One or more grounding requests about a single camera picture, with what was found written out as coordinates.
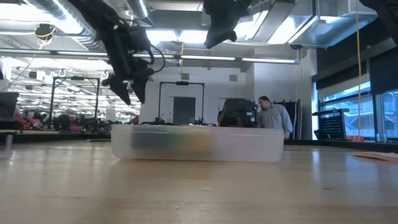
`glass window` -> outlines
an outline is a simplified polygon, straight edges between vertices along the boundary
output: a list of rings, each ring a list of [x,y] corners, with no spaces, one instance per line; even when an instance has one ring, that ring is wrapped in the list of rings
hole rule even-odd
[[[398,138],[398,91],[383,93],[384,129],[388,138]]]
[[[360,135],[363,137],[374,137],[374,117],[373,117],[373,99],[372,96],[365,96],[361,98],[361,131]],[[352,99],[326,105],[324,110],[335,109],[349,109],[349,112],[344,113],[346,135],[358,135],[358,99]]]
[[[361,85],[361,93],[364,93],[366,91],[371,91],[371,82],[366,82]],[[330,100],[337,100],[342,97],[346,96],[354,96],[359,93],[359,86],[354,86],[352,88],[349,88],[347,90],[341,91],[339,93],[336,93],[334,95],[328,96],[323,99],[324,102],[330,101]]]

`doorway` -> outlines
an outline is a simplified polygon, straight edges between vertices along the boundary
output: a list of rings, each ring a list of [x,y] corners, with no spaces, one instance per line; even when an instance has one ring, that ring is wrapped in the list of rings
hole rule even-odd
[[[195,105],[195,97],[174,97],[173,124],[193,124]]]

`wooden tabletop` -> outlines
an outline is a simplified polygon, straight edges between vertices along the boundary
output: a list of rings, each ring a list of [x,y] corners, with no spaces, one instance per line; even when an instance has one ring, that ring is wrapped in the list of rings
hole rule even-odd
[[[0,152],[0,223],[397,223],[398,166],[286,146],[261,162],[120,161],[108,142]]]

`translucent plastic bin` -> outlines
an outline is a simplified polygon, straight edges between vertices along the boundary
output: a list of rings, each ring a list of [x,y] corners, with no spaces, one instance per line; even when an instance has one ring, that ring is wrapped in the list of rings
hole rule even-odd
[[[275,162],[284,147],[277,129],[115,124],[111,137],[121,159]]]

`gray shirt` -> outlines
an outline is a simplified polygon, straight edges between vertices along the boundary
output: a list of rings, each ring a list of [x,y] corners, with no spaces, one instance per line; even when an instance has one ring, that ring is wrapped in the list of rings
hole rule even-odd
[[[286,108],[282,105],[272,105],[267,110],[261,110],[257,117],[258,128],[281,129],[284,132],[293,132],[292,121]]]

